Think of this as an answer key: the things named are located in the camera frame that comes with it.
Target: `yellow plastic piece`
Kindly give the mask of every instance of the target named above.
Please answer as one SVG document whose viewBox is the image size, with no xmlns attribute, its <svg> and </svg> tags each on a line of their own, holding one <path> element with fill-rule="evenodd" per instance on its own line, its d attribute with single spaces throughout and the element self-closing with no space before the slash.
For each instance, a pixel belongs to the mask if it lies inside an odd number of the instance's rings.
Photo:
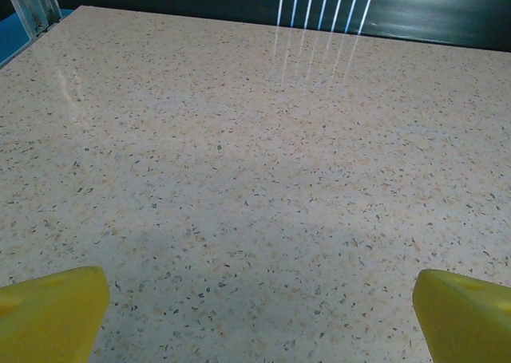
<svg viewBox="0 0 511 363">
<path fill-rule="evenodd" d="M 0 288 L 0 362 L 86 363 L 108 304 L 96 266 Z"/>
<path fill-rule="evenodd" d="M 424 270 L 414 308 L 435 363 L 511 362 L 511 288 Z"/>
</svg>

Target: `table surface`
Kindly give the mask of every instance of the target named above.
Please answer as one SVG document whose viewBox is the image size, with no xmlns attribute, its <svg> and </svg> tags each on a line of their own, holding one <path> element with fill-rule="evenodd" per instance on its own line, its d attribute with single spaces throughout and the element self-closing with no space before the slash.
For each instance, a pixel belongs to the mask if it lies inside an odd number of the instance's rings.
<svg viewBox="0 0 511 363">
<path fill-rule="evenodd" d="M 0 286 L 97 264 L 91 361 L 430 361 L 510 285 L 511 53 L 81 7 L 0 70 Z"/>
</svg>

